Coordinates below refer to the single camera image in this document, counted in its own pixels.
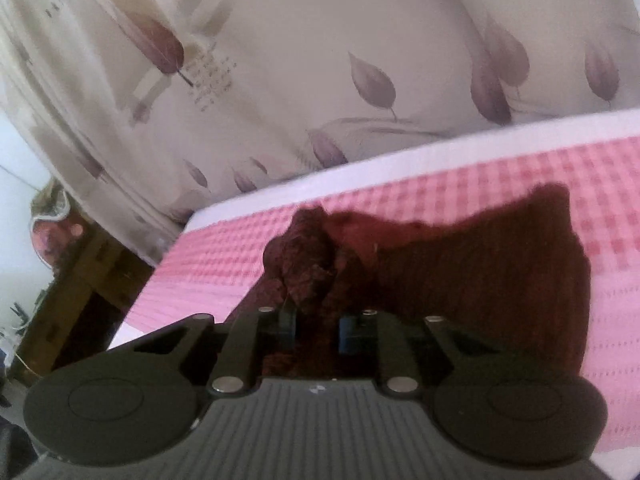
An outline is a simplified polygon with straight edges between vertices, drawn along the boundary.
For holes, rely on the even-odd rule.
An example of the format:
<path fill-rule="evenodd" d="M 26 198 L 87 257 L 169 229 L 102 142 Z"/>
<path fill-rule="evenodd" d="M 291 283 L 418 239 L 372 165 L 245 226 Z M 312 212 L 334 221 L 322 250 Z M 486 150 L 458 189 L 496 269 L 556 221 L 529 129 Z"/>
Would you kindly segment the brown wooden side furniture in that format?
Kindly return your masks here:
<path fill-rule="evenodd" d="M 6 374 L 26 386 L 105 351 L 153 268 L 100 226 L 66 250 Z"/>

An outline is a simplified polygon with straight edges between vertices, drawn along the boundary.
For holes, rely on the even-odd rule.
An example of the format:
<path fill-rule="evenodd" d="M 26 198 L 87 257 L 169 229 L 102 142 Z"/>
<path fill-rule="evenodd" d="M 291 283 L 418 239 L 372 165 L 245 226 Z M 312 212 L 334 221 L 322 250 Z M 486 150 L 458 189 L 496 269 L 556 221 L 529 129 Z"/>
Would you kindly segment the dark red knitted garment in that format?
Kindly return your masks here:
<path fill-rule="evenodd" d="M 302 311 L 310 337 L 271 362 L 289 375 L 326 373 L 338 322 L 367 309 L 406 324 L 440 315 L 561 370 L 582 368 L 590 263 L 559 183 L 453 224 L 302 208 L 267 243 L 262 266 L 233 315 Z"/>

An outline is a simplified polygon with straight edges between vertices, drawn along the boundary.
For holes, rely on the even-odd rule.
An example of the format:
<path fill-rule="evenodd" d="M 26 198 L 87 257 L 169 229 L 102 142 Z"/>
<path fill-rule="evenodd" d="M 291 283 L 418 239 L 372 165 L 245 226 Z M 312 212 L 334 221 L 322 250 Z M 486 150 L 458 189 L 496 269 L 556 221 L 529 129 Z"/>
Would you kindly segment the pink white checked bedsheet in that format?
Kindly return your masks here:
<path fill-rule="evenodd" d="M 589 256 L 592 306 L 584 373 L 608 424 L 594 460 L 615 479 L 639 472 L 639 113 L 621 110 L 426 144 L 353 162 L 210 206 L 189 221 L 114 337 L 124 344 L 196 313 L 225 318 L 262 270 L 262 248 L 292 214 L 320 205 L 396 221 L 454 222 L 537 185 L 570 191 Z"/>

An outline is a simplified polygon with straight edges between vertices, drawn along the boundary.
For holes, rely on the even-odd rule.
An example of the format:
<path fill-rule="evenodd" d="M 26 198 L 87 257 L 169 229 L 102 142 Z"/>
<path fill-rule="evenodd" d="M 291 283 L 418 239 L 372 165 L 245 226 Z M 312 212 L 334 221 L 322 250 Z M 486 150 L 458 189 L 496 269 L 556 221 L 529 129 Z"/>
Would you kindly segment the floral decorated round object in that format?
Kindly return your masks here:
<path fill-rule="evenodd" d="M 30 203 L 29 236 L 39 260 L 58 272 L 66 252 L 88 234 L 92 220 L 59 180 L 51 178 Z"/>

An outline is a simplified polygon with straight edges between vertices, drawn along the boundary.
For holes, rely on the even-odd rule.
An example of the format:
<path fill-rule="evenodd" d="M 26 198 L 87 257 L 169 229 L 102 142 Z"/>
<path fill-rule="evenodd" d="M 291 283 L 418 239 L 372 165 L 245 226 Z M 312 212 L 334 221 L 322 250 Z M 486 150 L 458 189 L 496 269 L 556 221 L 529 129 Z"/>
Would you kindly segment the beige leaf-patterned curtain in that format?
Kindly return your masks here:
<path fill-rule="evenodd" d="M 1 106 L 157 263 L 304 174 L 639 103 L 639 0 L 1 0 Z"/>

